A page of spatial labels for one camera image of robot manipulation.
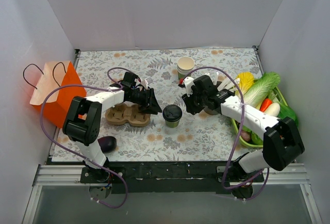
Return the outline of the black plastic cup lid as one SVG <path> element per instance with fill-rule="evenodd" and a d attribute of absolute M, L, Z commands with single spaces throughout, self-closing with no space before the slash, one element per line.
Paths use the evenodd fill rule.
<path fill-rule="evenodd" d="M 183 115 L 182 109 L 174 104 L 167 105 L 162 111 L 163 118 L 165 119 L 165 121 L 169 121 L 169 122 L 179 121 L 182 115 Z"/>

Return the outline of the green paper cup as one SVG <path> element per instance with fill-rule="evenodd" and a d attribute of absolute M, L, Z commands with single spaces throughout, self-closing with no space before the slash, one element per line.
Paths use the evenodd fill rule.
<path fill-rule="evenodd" d="M 180 120 L 167 120 L 165 119 L 166 126 L 169 128 L 176 128 L 179 125 Z"/>

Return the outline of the brown cardboard cup carrier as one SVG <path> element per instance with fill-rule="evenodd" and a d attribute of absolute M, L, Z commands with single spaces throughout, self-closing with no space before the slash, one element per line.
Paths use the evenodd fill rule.
<path fill-rule="evenodd" d="M 105 118 L 110 125 L 124 125 L 129 123 L 131 126 L 144 127 L 150 123 L 150 114 L 140 112 L 139 105 L 131 106 L 125 103 L 118 104 L 106 110 Z"/>

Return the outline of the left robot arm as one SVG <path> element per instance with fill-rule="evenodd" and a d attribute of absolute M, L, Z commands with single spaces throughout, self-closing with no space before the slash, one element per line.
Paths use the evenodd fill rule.
<path fill-rule="evenodd" d="M 126 101 L 137 104 L 142 114 L 162 112 L 154 89 L 140 83 L 138 75 L 126 72 L 118 86 L 113 84 L 106 91 L 85 98 L 76 96 L 70 104 L 62 131 L 79 147 L 90 175 L 97 182 L 106 182 L 110 176 L 109 169 L 104 166 L 108 159 L 97 141 L 102 114 Z"/>

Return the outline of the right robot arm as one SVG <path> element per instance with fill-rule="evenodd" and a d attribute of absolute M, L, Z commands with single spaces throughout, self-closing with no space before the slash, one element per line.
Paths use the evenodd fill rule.
<path fill-rule="evenodd" d="M 263 141 L 262 149 L 248 152 L 235 161 L 228 160 L 223 180 L 230 177 L 243 182 L 252 172 L 265 168 L 282 171 L 304 153 L 305 147 L 293 119 L 279 119 L 241 103 L 232 91 L 218 90 L 208 75 L 197 79 L 186 77 L 179 85 L 186 90 L 182 99 L 188 113 L 195 115 L 209 108 L 238 121 L 240 127 L 246 126 Z"/>

